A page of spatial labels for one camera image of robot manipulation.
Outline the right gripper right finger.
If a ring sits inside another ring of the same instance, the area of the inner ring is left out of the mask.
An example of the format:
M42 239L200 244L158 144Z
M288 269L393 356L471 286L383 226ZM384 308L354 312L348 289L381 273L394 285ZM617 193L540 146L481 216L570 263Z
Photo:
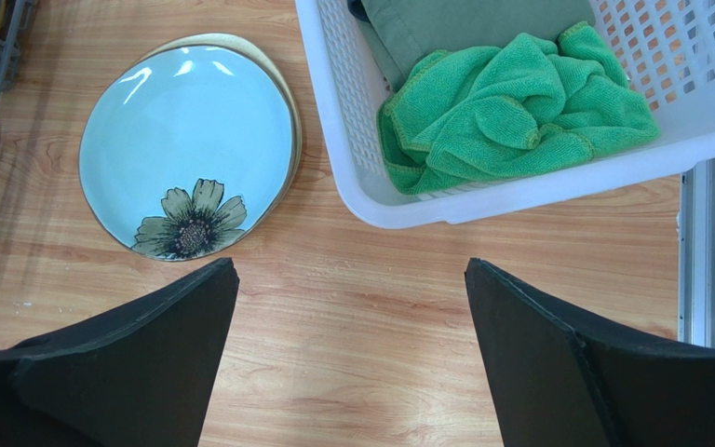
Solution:
M479 258L466 293L507 446L715 446L715 348L620 324Z

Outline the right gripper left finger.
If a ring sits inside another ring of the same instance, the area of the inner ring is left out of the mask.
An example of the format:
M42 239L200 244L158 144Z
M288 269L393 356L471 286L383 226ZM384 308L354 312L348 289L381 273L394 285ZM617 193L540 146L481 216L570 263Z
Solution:
M0 349L0 446L195 446L239 279L221 258Z

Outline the light blue flower plate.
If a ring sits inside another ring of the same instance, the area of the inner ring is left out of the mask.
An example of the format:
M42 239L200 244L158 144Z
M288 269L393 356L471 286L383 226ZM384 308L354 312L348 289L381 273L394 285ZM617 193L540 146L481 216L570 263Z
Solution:
M141 256L179 262L254 230L290 156L290 112L263 69L229 49L181 47L133 65L102 93L78 173L108 234Z

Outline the cream bird plate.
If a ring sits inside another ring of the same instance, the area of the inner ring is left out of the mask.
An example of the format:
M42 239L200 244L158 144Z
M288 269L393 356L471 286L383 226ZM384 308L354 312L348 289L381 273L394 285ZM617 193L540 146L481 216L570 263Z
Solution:
M291 156L289 170L283 186L280 188L273 202L269 205L267 211L262 214L262 216L264 216L272 212L288 193L300 164L303 152L304 130L297 102L295 101L289 84L276 64L258 46L248 39L235 34L203 33L180 37L143 53L132 64L136 65L162 52L181 47L194 46L229 49L255 62L273 80L289 109L291 121Z

